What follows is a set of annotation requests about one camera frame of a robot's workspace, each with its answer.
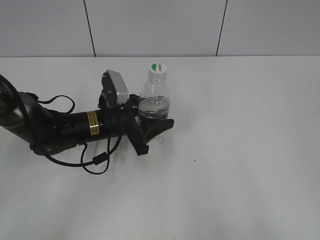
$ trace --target green logo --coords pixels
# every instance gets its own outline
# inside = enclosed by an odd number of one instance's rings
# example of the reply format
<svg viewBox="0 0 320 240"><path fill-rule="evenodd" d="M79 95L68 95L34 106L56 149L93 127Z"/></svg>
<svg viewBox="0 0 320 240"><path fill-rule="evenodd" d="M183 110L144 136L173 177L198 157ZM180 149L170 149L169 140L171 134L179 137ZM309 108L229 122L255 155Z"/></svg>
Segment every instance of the green logo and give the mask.
<svg viewBox="0 0 320 240"><path fill-rule="evenodd" d="M152 65L151 65L151 68L152 68L153 71L157 71L157 64L155 64L155 63L152 64Z"/></svg>

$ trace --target yellow label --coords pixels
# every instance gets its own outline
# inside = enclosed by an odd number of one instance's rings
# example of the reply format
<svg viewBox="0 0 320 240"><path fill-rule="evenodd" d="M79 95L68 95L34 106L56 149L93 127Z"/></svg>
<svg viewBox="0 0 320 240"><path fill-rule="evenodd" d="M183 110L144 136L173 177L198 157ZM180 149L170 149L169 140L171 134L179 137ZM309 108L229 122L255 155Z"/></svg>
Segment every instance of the yellow label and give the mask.
<svg viewBox="0 0 320 240"><path fill-rule="evenodd" d="M99 123L98 123L98 118L97 114L95 111L88 111L88 120L89 120L89 125L90 125L90 134L91 136L98 135L100 133L99 131Z"/></svg>

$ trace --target white wall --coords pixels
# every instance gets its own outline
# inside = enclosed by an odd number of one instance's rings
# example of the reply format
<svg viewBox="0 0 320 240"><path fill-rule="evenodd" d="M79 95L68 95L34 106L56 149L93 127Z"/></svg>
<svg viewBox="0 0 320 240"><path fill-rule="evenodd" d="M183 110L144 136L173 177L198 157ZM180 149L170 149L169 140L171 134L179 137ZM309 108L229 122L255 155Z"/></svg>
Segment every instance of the white wall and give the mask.
<svg viewBox="0 0 320 240"><path fill-rule="evenodd" d="M96 55L215 56L226 0L86 0ZM219 56L320 55L320 0L228 0ZM83 0L2 0L0 57L94 56Z"/></svg>
<svg viewBox="0 0 320 240"><path fill-rule="evenodd" d="M93 56L81 0L1 0L0 57Z"/></svg>
<svg viewBox="0 0 320 240"><path fill-rule="evenodd" d="M97 56L214 56L226 0L87 0Z"/></svg>
<svg viewBox="0 0 320 240"><path fill-rule="evenodd" d="M319 55L320 0L229 0L219 56Z"/></svg>

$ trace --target black cylinder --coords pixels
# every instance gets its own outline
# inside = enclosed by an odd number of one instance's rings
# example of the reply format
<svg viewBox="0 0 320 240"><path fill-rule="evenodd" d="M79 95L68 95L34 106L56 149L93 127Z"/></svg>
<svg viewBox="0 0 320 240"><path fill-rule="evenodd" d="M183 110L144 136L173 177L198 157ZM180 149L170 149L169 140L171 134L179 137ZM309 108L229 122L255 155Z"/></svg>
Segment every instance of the black cylinder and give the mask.
<svg viewBox="0 0 320 240"><path fill-rule="evenodd" d="M49 112L38 104L29 94L19 92L29 115L31 123L36 130L38 140L46 139L53 131L52 117ZM24 116L18 105L14 109L5 110L0 113L0 126L17 135L28 143L34 143L31 130L24 120Z"/></svg>

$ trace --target water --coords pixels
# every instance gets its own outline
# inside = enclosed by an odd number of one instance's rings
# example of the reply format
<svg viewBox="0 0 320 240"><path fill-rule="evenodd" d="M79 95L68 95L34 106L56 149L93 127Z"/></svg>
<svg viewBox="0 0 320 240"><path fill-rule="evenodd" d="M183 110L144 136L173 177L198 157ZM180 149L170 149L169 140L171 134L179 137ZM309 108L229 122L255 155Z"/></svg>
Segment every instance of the water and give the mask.
<svg viewBox="0 0 320 240"><path fill-rule="evenodd" d="M141 119L162 120L168 118L170 100L164 96L149 97L139 103Z"/></svg>

